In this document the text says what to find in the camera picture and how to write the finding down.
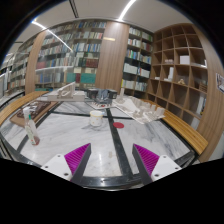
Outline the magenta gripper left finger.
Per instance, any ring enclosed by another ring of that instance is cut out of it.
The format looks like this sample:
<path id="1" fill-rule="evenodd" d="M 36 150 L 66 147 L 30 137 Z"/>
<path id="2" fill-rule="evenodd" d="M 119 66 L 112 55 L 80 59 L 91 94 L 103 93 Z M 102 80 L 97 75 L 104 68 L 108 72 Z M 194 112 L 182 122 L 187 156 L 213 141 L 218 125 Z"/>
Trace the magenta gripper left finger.
<path id="1" fill-rule="evenodd" d="M 91 144 L 87 143 L 66 155 L 56 154 L 42 166 L 42 169 L 80 185 L 90 155 Z"/>

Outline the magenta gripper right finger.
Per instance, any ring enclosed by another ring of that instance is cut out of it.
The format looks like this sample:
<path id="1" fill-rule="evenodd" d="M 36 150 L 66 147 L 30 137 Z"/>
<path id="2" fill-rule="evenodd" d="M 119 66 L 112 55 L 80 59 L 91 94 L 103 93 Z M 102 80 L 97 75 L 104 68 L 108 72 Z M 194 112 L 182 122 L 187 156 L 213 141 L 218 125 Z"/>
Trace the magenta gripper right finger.
<path id="1" fill-rule="evenodd" d="M 181 167 L 167 155 L 159 156 L 137 144 L 133 145 L 132 154 L 144 185 L 181 170 Z"/>

